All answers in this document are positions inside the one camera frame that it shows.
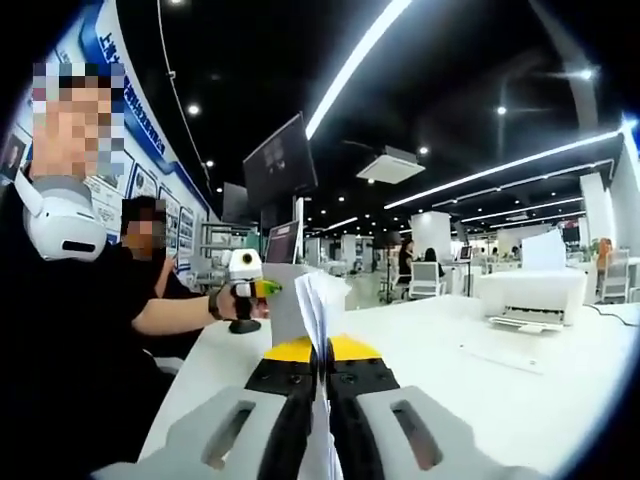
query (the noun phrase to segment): computer monitor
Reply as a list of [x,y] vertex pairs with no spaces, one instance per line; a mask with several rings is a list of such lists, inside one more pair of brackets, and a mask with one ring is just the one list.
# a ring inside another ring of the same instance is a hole
[[289,222],[273,227],[264,261],[266,263],[295,263],[300,222]]
[[458,255],[458,262],[470,262],[471,261],[471,245],[464,245],[460,249],[460,255]]
[[256,148],[242,163],[249,202],[262,209],[318,186],[302,114]]
[[222,199],[222,221],[237,225],[251,225],[260,220],[249,206],[247,189],[233,183],[224,184]]

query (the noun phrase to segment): led light strip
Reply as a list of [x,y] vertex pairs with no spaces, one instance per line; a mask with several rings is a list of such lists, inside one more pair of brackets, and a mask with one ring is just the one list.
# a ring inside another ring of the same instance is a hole
[[565,203],[579,202],[580,200],[582,200],[582,197],[570,198],[569,200],[559,200],[557,202],[545,203],[542,205],[536,205],[534,207],[518,208],[517,210],[509,210],[508,212],[491,213],[489,215],[481,215],[479,217],[465,218],[461,221],[462,223],[466,223],[473,222],[474,220],[484,220],[485,218],[502,217],[503,215],[511,215],[512,213],[527,212],[529,210],[536,210],[538,208],[554,207],[556,205],[564,205]]
[[521,220],[518,222],[501,223],[500,225],[491,225],[491,228],[510,227],[511,225],[521,225],[523,223],[544,222],[545,220],[553,220],[554,218],[574,217],[576,215],[584,215],[586,213],[587,212],[584,210],[581,212],[563,213],[560,215],[552,215],[551,217],[534,218],[533,220]]
[[347,225],[349,223],[357,222],[358,217],[351,217],[348,220],[343,220],[342,222],[334,223],[333,225],[325,228],[323,232],[328,232],[329,230],[333,230],[334,228],[342,227],[343,225]]
[[535,155],[529,155],[528,157],[521,158],[520,160],[514,160],[513,162],[505,163],[504,165],[499,165],[497,167],[484,170],[483,172],[474,173],[473,175],[469,175],[468,177],[460,178],[458,180],[454,180],[453,182],[445,183],[444,185],[440,185],[438,187],[434,187],[424,192],[416,193],[415,195],[412,195],[410,197],[403,198],[402,200],[398,200],[397,202],[390,203],[388,205],[385,205],[384,209],[390,210],[400,205],[404,205],[405,203],[413,202],[414,200],[417,200],[419,198],[426,197],[427,195],[432,195],[434,193],[442,192],[444,190],[448,190],[450,188],[457,187],[458,185],[469,183],[479,178],[488,177],[489,175],[493,175],[494,173],[503,172],[505,170],[509,170],[514,167],[519,167],[520,165],[533,162],[534,160],[539,160],[541,158],[566,152],[569,150],[573,150],[575,148],[584,147],[586,145],[592,145],[594,143],[602,142],[604,140],[609,140],[611,138],[617,137],[621,133],[621,131],[622,131],[622,128],[619,128],[618,130],[614,130],[613,132],[603,133],[601,135],[596,135],[595,137],[585,138],[584,140],[578,140],[577,142],[572,142],[567,145],[562,145],[561,147],[552,148],[551,150],[546,150],[544,152],[536,153]]
[[508,183],[506,185],[501,185],[499,187],[488,188],[486,190],[480,190],[479,192],[469,193],[467,195],[461,195],[461,196],[456,197],[456,198],[451,198],[449,200],[445,200],[444,202],[434,203],[432,205],[432,207],[441,207],[443,205],[448,205],[449,203],[458,203],[461,200],[467,200],[469,198],[479,197],[480,195],[484,195],[486,193],[501,192],[501,191],[504,191],[504,190],[506,190],[508,188],[517,187],[519,185],[524,185],[526,183],[532,183],[532,182],[537,182],[537,181],[540,181],[540,180],[546,180],[546,179],[551,178],[551,177],[557,177],[558,175],[564,175],[565,173],[577,172],[579,170],[586,170],[588,168],[596,168],[596,167],[599,167],[601,165],[606,165],[607,163],[611,164],[611,169],[609,170],[609,180],[611,180],[611,178],[613,178],[613,166],[614,166],[614,161],[613,161],[612,158],[610,158],[609,160],[599,160],[599,161],[597,161],[595,163],[589,163],[587,165],[577,165],[575,167],[564,168],[562,170],[556,170],[555,172],[545,173],[544,175],[536,175],[535,177],[529,177],[529,178],[525,178],[524,180],[518,180],[517,182]]
[[351,78],[351,75],[353,75],[353,72],[355,72],[356,68],[362,63],[364,57],[367,56],[382,35],[384,35],[391,24],[396,21],[412,1],[413,0],[392,0],[376,21],[373,22],[373,25],[371,25],[360,42],[358,42],[358,45],[356,45],[356,48],[353,49],[351,55],[349,55],[349,58],[338,72],[338,75],[336,75],[336,78],[333,79],[327,93],[322,97],[318,108],[313,112],[306,128],[307,139],[311,140],[320,122],[336,101],[338,95],[340,95],[340,92]]

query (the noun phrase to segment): black stand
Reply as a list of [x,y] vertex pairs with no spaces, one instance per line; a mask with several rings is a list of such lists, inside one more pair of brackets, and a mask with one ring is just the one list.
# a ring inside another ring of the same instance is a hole
[[251,300],[244,297],[238,297],[235,294],[235,288],[231,289],[231,294],[234,296],[236,301],[236,313],[238,315],[238,319],[231,321],[231,325],[229,325],[229,332],[235,333],[236,335],[242,335],[260,330],[262,327],[260,322],[251,319]]
[[229,325],[229,332],[235,333],[236,335],[242,335],[244,333],[251,333],[257,330],[260,330],[262,325],[257,320],[251,319],[239,319],[232,320]]

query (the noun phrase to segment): wristwatch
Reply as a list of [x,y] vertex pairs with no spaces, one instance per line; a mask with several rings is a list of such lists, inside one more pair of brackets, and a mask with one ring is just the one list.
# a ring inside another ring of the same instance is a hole
[[218,309],[218,295],[221,291],[222,288],[209,292],[209,314],[216,320],[225,320],[225,318],[220,315],[220,310]]

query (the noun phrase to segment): white desk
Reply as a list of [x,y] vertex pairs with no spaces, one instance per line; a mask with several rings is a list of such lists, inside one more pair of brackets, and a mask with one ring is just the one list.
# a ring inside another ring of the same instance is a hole
[[[400,385],[417,385],[469,423],[478,447],[494,459],[553,474],[600,422],[633,356],[637,330],[582,307],[581,320],[561,333],[514,333],[479,320],[478,303],[443,296],[350,311],[330,333],[375,346]],[[270,322],[240,336],[223,323],[207,328],[174,380],[141,457],[164,445],[182,415],[227,385],[243,386],[270,343]],[[496,358],[534,360],[542,373]]]

